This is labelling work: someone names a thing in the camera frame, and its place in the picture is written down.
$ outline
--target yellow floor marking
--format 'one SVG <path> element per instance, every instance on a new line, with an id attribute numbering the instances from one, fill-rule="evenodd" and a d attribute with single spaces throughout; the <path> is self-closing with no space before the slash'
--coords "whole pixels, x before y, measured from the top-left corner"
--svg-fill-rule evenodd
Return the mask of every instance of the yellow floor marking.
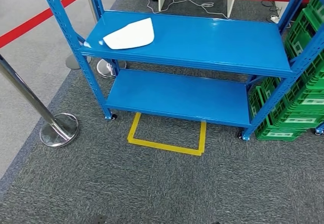
<path id="1" fill-rule="evenodd" d="M 140 113 L 136 113 L 133 119 L 132 126 L 127 136 L 127 140 L 132 144 L 138 144 L 147 147 L 152 147 L 166 151 L 172 151 L 172 152 L 179 152 L 183 154 L 189 154 L 194 156 L 201 156 L 202 153 L 205 152 L 205 140 L 206 140 L 206 122 L 201 122 L 200 125 L 200 135 L 199 137 L 199 146 L 198 149 L 191 149 L 191 148 L 185 148 L 185 147 L 179 147 L 170 144 L 163 144 L 158 142 L 152 142 L 148 140 L 142 139 L 135 139 L 133 136 L 136 131 L 137 125 L 139 122 L 139 118 L 141 117 Z"/>

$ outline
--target white paper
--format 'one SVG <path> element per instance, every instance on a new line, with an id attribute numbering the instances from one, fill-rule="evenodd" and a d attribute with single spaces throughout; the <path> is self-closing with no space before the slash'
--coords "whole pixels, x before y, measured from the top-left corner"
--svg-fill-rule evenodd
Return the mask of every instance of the white paper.
<path id="1" fill-rule="evenodd" d="M 153 24 L 151 18 L 136 21 L 108 34 L 103 40 L 111 49 L 142 47 L 154 40 Z"/>

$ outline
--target stainless steel pole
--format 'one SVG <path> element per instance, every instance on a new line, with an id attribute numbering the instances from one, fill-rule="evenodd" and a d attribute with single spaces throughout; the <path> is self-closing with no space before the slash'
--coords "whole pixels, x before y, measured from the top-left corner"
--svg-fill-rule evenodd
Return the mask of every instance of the stainless steel pole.
<path id="1" fill-rule="evenodd" d="M 78 122 L 75 116 L 70 114 L 53 116 L 1 54 L 0 72 L 47 122 L 42 127 L 40 134 L 43 143 L 47 146 L 60 147 L 71 142 L 78 134 Z"/>

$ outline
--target floor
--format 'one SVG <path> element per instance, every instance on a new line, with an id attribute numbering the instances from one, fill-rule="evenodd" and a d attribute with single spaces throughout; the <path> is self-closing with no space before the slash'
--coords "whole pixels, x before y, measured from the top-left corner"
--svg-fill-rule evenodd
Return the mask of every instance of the floor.
<path id="1" fill-rule="evenodd" d="M 233 18 L 265 21 L 268 7 L 237 2 Z M 112 9 L 148 12 L 146 0 L 116 0 Z M 225 9 L 217 3 L 215 11 Z M 189 3 L 167 13 L 207 16 Z M 91 63 L 95 70 L 96 61 Z M 245 75 L 158 66 L 130 68 L 210 78 Z M 96 73 L 107 95 L 112 81 Z M 81 71 L 72 71 L 48 106 L 77 116 L 73 143 L 48 148 L 38 122 L 0 184 L 0 223 L 322 223 L 324 145 L 308 131 L 295 142 L 241 141 L 239 129 L 207 124 L 205 153 L 194 157 L 130 144 L 134 114 L 105 121 Z M 197 147 L 198 122 L 142 115 L 136 137 Z"/>
<path id="2" fill-rule="evenodd" d="M 115 0 L 102 0 L 109 9 Z M 0 34 L 40 13 L 45 0 L 0 0 Z M 87 36 L 94 25 L 87 0 L 67 9 L 73 26 Z M 0 53 L 47 106 L 69 73 L 70 48 L 53 17 L 8 44 Z M 0 76 L 0 178 L 32 132 L 40 116 L 9 82 Z"/>

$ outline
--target round metal base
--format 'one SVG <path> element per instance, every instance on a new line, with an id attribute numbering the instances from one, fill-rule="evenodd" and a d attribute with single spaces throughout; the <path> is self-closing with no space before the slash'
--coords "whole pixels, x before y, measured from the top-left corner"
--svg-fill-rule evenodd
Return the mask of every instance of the round metal base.
<path id="1" fill-rule="evenodd" d="M 91 62 L 92 57 L 87 57 L 88 63 Z M 79 64 L 73 54 L 69 55 L 66 59 L 66 65 L 70 69 L 80 69 Z"/>
<path id="2" fill-rule="evenodd" d="M 59 126 L 64 129 L 69 135 L 69 139 L 62 138 L 50 124 L 46 123 L 41 127 L 39 134 L 44 144 L 50 147 L 63 147 L 72 142 L 78 135 L 78 121 L 76 117 L 71 114 L 57 114 L 54 118 Z"/>
<path id="3" fill-rule="evenodd" d="M 127 67 L 127 63 L 125 61 L 118 61 L 118 64 L 120 68 Z M 105 79 L 115 79 L 116 77 L 112 65 L 104 59 L 101 59 L 96 64 L 96 70 L 99 75 Z"/>

